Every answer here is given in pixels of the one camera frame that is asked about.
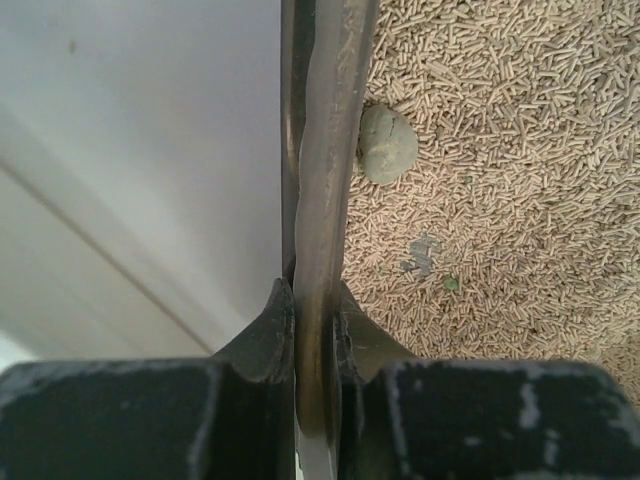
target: green speck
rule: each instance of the green speck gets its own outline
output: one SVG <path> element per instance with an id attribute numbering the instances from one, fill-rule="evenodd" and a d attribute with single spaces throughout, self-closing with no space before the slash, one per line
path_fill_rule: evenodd
<path id="1" fill-rule="evenodd" d="M 450 292 L 457 292 L 460 288 L 460 283 L 457 279 L 447 275 L 446 277 L 444 277 L 444 286 Z"/>

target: litter clump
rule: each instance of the litter clump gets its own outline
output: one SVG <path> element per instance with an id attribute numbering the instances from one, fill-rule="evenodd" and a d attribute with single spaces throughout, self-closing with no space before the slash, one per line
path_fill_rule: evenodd
<path id="1" fill-rule="evenodd" d="M 413 166 L 418 158 L 418 138 L 404 116 L 376 105 L 362 116 L 360 150 L 367 178 L 388 185 Z"/>

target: black plastic part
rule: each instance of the black plastic part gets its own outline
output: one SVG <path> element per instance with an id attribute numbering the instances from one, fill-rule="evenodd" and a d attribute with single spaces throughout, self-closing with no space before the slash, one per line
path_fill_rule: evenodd
<path id="1" fill-rule="evenodd" d="M 293 325 L 291 289 L 277 280 L 213 359 L 11 368 L 0 478 L 295 478 Z"/>
<path id="2" fill-rule="evenodd" d="M 638 478 L 640 423 L 602 370 L 415 361 L 364 388 L 352 478 Z"/>

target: metal bar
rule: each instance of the metal bar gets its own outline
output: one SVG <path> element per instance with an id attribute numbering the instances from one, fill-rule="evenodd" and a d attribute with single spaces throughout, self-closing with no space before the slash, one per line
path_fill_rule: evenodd
<path id="1" fill-rule="evenodd" d="M 305 92 L 313 48 L 315 0 L 282 0 L 280 46 L 280 134 L 282 276 L 293 284 L 298 165 L 305 122 Z"/>
<path id="2" fill-rule="evenodd" d="M 377 7 L 376 0 L 316 2 L 293 278 L 298 449 L 305 475 L 311 478 L 337 475 L 340 392 L 333 323 L 340 304 L 347 195 Z"/>

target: white panel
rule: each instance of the white panel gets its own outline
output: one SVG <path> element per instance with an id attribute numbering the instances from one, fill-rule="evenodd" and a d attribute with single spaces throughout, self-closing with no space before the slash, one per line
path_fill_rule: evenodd
<path id="1" fill-rule="evenodd" d="M 207 352 L 82 238 L 0 173 L 0 329 L 41 357 Z"/>
<path id="2" fill-rule="evenodd" d="M 279 274 L 279 16 L 0 2 L 2 161 L 212 349 Z"/>
<path id="3" fill-rule="evenodd" d="M 0 331 L 0 373 L 18 362 L 35 360 L 35 355 Z"/>

